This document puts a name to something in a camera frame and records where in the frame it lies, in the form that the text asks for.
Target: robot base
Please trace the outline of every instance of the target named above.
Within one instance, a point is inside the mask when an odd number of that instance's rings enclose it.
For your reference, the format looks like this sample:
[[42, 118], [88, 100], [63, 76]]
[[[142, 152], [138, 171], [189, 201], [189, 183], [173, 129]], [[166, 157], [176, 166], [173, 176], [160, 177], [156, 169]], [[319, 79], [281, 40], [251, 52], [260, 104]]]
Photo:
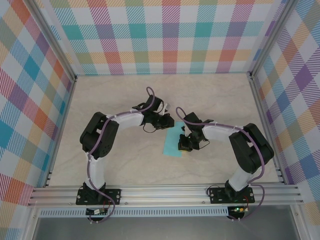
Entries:
[[232, 201], [225, 193], [225, 187], [210, 187], [208, 194], [211, 204], [253, 204], [255, 202], [254, 192], [251, 187], [244, 188]]
[[[104, 184], [99, 190], [114, 200], [115, 205], [120, 204], [121, 189], [105, 189]], [[76, 205], [109, 205], [109, 199], [99, 194], [94, 189], [91, 189], [83, 183], [83, 186], [78, 190]]]

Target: blue cloth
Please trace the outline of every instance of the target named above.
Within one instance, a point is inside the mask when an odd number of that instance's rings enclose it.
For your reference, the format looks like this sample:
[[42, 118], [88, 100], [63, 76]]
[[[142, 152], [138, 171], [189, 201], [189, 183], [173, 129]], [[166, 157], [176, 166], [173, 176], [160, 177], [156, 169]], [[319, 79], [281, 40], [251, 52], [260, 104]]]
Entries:
[[163, 154], [173, 157], [181, 157], [182, 152], [178, 150], [178, 142], [180, 134], [185, 134], [181, 127], [184, 126], [183, 121], [177, 121], [174, 127], [168, 129], [164, 141]]

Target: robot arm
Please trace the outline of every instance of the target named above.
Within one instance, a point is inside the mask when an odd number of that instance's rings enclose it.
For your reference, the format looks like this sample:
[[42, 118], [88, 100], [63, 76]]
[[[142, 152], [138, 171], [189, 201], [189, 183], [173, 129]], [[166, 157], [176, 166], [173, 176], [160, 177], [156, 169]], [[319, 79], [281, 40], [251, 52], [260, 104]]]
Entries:
[[[191, 123], [216, 123], [210, 119], [202, 122], [194, 112], [189, 113], [183, 119]], [[249, 123], [240, 128], [254, 140], [262, 154], [264, 164], [267, 164], [274, 157], [274, 151], [258, 127]], [[239, 130], [216, 125], [191, 125], [188, 123], [185, 123], [183, 130], [185, 134], [180, 135], [178, 143], [180, 151], [199, 150], [201, 141], [219, 140], [231, 143], [239, 165], [233, 176], [225, 183], [224, 193], [231, 202], [248, 186], [248, 182], [254, 174], [261, 171], [262, 163], [257, 150], [254, 146], [249, 145], [249, 139]]]
[[[87, 161], [91, 161], [88, 170], [93, 185], [98, 189], [103, 189], [106, 184], [104, 178], [105, 158], [114, 144], [118, 131], [133, 126], [145, 125], [147, 123], [152, 124], [156, 130], [171, 128], [174, 126], [174, 119], [169, 113], [165, 113], [168, 111], [170, 105], [167, 103], [165, 104], [160, 98], [155, 97], [153, 105], [147, 111], [137, 112], [138, 110], [149, 106], [152, 99], [153, 96], [150, 95], [146, 103], [143, 102], [138, 106], [132, 107], [130, 110], [131, 113], [115, 116], [110, 120], [102, 133], [103, 135], [98, 147], [91, 154], [92, 157], [90, 160], [88, 159], [88, 153], [93, 149], [101, 134], [101, 129], [104, 123], [111, 117], [111, 115], [96, 112], [86, 126], [80, 137], [80, 143], [82, 144], [83, 151], [86, 153]], [[89, 182], [89, 179], [85, 180], [83, 188], [90, 188], [91, 190], [94, 189]]]

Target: perforated metal strip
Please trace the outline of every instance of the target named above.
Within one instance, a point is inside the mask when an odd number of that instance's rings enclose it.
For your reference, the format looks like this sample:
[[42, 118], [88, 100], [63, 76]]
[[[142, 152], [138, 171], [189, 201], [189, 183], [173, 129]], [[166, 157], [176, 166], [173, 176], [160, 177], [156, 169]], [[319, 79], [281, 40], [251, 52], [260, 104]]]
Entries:
[[[227, 216], [226, 206], [203, 207], [118, 207], [112, 217], [205, 217]], [[85, 208], [43, 208], [40, 218], [86, 218]]]

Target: white tabletop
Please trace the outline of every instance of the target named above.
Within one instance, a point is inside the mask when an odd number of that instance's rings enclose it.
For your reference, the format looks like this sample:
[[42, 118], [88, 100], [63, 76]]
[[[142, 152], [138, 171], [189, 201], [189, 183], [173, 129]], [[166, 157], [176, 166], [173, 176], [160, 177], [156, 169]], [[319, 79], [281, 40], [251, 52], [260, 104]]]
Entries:
[[[263, 131], [244, 73], [81, 76], [75, 86], [50, 186], [83, 184], [86, 157], [79, 139], [91, 117], [95, 112], [114, 115], [145, 102], [147, 86], [171, 105], [169, 113], [175, 121], [179, 121], [175, 109], [180, 106], [187, 114], [195, 112], [203, 121], [213, 119], [237, 126], [254, 123]], [[183, 152], [182, 157], [164, 155], [166, 135], [166, 129], [146, 133], [141, 126], [118, 132], [105, 160], [107, 185], [224, 183], [238, 167], [231, 144], [219, 141], [211, 141], [199, 151]], [[272, 160], [257, 182], [278, 182]]]

